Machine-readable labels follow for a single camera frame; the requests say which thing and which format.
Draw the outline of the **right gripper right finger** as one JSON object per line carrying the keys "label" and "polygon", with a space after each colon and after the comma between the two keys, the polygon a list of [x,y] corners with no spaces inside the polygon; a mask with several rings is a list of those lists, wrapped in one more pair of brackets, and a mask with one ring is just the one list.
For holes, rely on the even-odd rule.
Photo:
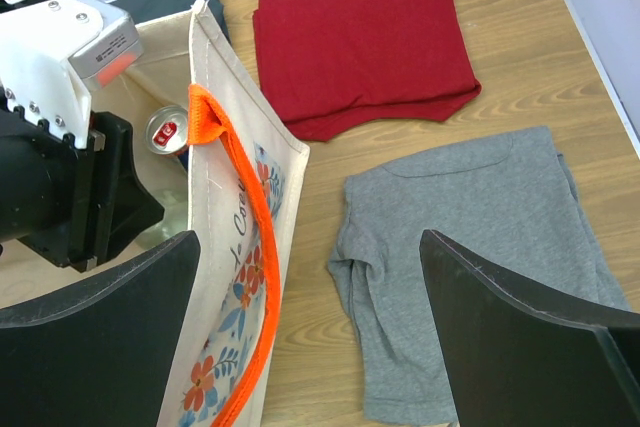
{"label": "right gripper right finger", "polygon": [[424,282],[463,426],[636,426],[639,316],[560,292],[436,230]]}

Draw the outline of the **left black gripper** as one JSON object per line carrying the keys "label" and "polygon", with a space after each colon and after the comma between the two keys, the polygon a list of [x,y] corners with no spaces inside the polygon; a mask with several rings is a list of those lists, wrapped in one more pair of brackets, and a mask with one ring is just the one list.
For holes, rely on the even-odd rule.
{"label": "left black gripper", "polygon": [[34,127],[23,137],[44,169],[47,193],[36,198],[48,218],[19,242],[56,267],[86,272],[117,257],[164,208],[139,180],[133,127],[110,113],[91,115],[88,147]]}

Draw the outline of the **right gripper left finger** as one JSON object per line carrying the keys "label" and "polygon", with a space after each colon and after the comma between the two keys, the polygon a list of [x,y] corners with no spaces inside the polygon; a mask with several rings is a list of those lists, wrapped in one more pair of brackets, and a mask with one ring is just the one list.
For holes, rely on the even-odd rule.
{"label": "right gripper left finger", "polygon": [[153,426],[198,266],[181,232],[1,311],[4,426]]}

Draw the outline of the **beige canvas bag orange handles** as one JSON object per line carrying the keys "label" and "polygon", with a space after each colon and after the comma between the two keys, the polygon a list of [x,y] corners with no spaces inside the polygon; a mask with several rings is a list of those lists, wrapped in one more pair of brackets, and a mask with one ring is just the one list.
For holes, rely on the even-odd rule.
{"label": "beige canvas bag orange handles", "polygon": [[[309,149],[252,81],[205,0],[135,26],[143,52],[92,93],[90,121],[110,112],[132,125],[139,180],[150,194],[187,191],[185,231],[200,244],[153,426],[256,426]],[[154,154],[144,140],[149,117],[170,105],[188,113],[188,149],[180,156]],[[135,239],[92,270],[58,267],[79,275],[66,286],[150,250]]]}

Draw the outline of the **clear soda water bottle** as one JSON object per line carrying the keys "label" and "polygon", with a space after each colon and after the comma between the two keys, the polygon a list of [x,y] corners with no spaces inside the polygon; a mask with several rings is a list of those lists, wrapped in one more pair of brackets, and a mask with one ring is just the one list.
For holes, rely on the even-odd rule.
{"label": "clear soda water bottle", "polygon": [[135,239],[135,243],[144,249],[151,249],[188,227],[189,206],[185,189],[158,189],[151,194],[164,208],[164,216]]}

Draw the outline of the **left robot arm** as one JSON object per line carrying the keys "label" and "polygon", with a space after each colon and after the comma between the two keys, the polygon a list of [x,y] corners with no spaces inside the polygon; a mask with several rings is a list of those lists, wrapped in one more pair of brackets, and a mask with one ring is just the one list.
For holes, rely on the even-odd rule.
{"label": "left robot arm", "polygon": [[86,272],[117,257],[164,209],[140,182],[133,128],[92,115],[84,149],[56,138],[23,108],[1,110],[1,239],[18,240],[56,267]]}

